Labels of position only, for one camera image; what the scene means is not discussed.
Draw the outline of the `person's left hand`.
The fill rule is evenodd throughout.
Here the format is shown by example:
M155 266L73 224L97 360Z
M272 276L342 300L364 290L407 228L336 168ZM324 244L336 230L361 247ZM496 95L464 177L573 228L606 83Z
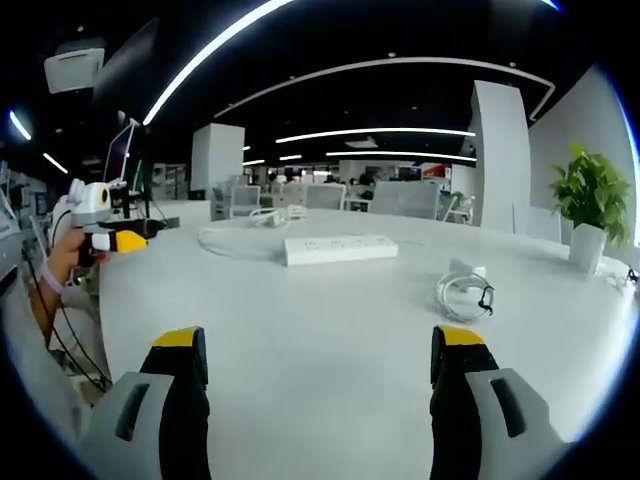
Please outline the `person's left hand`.
M66 283L71 272L79 265L79 252L84 240L85 232L82 229L71 229L53 247L47 266L58 283Z

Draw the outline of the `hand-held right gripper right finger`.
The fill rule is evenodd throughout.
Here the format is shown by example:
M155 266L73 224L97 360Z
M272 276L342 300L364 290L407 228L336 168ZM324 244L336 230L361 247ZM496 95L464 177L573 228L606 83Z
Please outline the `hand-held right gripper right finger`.
M433 329L430 381L432 479L541 479L568 451L548 403L473 331Z

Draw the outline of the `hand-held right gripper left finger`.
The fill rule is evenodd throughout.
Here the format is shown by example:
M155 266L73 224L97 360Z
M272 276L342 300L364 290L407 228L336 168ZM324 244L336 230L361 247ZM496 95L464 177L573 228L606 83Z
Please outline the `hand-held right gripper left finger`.
M93 411L79 455L96 479L209 479L204 329L156 339Z

